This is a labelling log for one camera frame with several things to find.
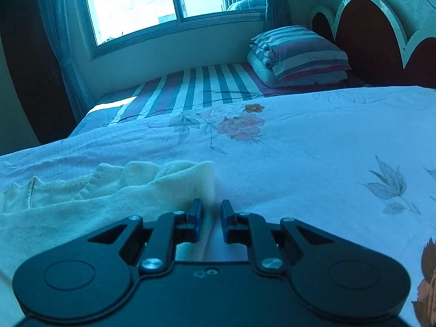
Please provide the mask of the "striped folded quilt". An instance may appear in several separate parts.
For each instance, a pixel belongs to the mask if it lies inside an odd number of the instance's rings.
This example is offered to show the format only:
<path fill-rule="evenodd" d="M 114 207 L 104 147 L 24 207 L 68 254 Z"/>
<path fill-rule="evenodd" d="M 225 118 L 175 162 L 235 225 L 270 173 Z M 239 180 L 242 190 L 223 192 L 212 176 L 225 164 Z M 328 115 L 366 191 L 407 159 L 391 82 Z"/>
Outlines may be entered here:
<path fill-rule="evenodd" d="M 301 25 L 263 32 L 250 40 L 250 48 L 281 82 L 351 69 L 343 50 Z"/>

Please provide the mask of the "right blue curtain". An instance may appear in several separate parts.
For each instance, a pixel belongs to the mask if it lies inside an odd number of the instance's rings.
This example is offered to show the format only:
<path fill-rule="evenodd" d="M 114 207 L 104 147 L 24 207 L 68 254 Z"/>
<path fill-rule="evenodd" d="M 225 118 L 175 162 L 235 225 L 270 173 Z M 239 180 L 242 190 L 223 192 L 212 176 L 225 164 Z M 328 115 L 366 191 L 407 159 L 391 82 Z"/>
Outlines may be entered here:
<path fill-rule="evenodd" d="M 288 0 L 266 0 L 265 30 L 274 30 L 292 24 Z"/>

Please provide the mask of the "white pillow under quilt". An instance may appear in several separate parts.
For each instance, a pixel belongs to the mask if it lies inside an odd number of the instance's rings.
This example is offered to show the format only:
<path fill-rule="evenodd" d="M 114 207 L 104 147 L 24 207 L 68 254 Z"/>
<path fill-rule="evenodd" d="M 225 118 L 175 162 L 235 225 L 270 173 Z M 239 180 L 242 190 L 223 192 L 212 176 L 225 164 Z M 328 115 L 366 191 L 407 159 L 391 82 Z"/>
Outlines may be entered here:
<path fill-rule="evenodd" d="M 317 74 L 304 76 L 296 80 L 279 81 L 273 71 L 268 69 L 261 60 L 256 56 L 254 51 L 247 54 L 247 62 L 261 80 L 261 82 L 270 88 L 291 87 L 291 86 L 315 86 L 337 84 L 348 79 L 345 71 L 328 72 L 327 74 Z"/>

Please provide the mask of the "window with frame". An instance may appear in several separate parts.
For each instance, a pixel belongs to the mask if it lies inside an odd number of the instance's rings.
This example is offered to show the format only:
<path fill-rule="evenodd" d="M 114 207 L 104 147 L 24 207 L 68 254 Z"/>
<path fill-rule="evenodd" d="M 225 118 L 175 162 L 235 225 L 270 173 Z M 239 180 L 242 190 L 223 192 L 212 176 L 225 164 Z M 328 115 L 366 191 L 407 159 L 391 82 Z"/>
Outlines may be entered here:
<path fill-rule="evenodd" d="M 262 19 L 265 10 L 227 11 L 242 0 L 77 0 L 93 57 L 174 32 Z"/>

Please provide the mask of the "left blue curtain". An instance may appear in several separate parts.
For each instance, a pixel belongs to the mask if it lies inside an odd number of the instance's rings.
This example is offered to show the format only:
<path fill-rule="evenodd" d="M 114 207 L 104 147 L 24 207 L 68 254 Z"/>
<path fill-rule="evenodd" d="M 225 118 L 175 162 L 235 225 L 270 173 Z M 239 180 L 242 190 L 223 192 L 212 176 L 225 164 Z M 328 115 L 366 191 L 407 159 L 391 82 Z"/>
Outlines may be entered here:
<path fill-rule="evenodd" d="M 37 0 L 50 47 L 60 66 L 66 95 L 77 122 L 92 108 L 93 101 L 72 53 L 66 0 Z"/>

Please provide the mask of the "floral white bed sheet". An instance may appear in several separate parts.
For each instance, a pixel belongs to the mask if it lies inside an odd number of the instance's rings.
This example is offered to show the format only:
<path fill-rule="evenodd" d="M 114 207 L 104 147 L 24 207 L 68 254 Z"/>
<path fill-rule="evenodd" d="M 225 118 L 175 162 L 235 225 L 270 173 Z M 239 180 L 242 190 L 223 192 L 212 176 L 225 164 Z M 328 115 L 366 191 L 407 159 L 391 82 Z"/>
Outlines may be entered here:
<path fill-rule="evenodd" d="M 435 90 L 345 89 L 260 98 L 97 128 L 1 158 L 1 192 L 93 174 L 101 163 L 212 162 L 215 202 L 179 261 L 230 261 L 220 204 L 268 222 L 293 217 L 388 255 L 409 273 L 401 311 L 435 325 Z M 1 325 L 22 311 L 1 274 Z"/>

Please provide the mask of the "cream knit sweater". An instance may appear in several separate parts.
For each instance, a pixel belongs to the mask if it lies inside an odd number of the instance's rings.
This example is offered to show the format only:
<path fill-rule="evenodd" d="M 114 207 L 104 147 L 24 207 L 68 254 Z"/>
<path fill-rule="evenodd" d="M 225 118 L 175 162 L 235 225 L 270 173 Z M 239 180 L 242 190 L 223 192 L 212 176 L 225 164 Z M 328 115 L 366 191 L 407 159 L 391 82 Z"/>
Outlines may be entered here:
<path fill-rule="evenodd" d="M 1 192 L 1 274 L 12 278 L 28 258 L 126 217 L 188 210 L 194 199 L 214 207 L 212 162 L 101 163 L 74 179 L 13 183 Z"/>

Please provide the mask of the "striped mattress sheet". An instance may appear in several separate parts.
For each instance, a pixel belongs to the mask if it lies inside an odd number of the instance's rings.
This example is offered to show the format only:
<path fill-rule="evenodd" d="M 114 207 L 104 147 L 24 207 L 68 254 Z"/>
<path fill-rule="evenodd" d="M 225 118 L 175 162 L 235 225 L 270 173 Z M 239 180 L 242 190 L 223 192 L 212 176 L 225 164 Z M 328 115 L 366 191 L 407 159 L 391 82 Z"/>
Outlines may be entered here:
<path fill-rule="evenodd" d="M 347 78 L 338 84 L 270 88 L 261 82 L 248 63 L 202 66 L 103 95 L 71 135 L 141 118 L 215 105 L 366 85 L 348 72 Z"/>

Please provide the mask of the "blue bundle on windowsill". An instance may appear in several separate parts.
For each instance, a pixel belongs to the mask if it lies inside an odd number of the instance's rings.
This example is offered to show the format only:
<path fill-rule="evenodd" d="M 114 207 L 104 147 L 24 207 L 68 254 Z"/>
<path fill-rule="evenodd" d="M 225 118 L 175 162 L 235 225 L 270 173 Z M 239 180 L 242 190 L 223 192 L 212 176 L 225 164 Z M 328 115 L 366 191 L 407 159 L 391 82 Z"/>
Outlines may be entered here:
<path fill-rule="evenodd" d="M 227 11 L 238 11 L 238 10 L 265 10 L 266 0 L 242 0 L 239 2 L 234 2 L 229 6 Z"/>

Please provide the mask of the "red scalloped headboard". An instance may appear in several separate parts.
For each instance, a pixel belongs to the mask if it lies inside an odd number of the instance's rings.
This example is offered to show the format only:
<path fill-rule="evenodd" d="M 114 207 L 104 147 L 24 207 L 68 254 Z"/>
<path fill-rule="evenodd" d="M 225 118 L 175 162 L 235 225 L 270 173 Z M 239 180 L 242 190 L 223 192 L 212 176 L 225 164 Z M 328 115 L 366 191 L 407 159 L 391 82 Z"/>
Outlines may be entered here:
<path fill-rule="evenodd" d="M 345 51 L 353 76 L 370 86 L 435 88 L 435 25 L 408 38 L 384 0 L 342 0 L 335 13 L 318 6 L 310 28 Z"/>

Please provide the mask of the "blue curtain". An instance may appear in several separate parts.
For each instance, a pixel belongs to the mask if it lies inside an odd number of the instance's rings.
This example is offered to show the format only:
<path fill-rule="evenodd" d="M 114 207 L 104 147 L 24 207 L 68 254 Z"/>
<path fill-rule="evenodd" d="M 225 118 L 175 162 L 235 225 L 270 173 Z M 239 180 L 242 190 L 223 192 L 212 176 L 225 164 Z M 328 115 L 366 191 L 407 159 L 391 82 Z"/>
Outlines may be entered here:
<path fill-rule="evenodd" d="M 93 101 L 72 53 L 66 0 L 37 0 L 50 47 L 60 66 L 66 95 L 77 122 L 92 108 Z"/>
<path fill-rule="evenodd" d="M 266 0 L 265 30 L 274 30 L 292 24 L 288 0 Z"/>

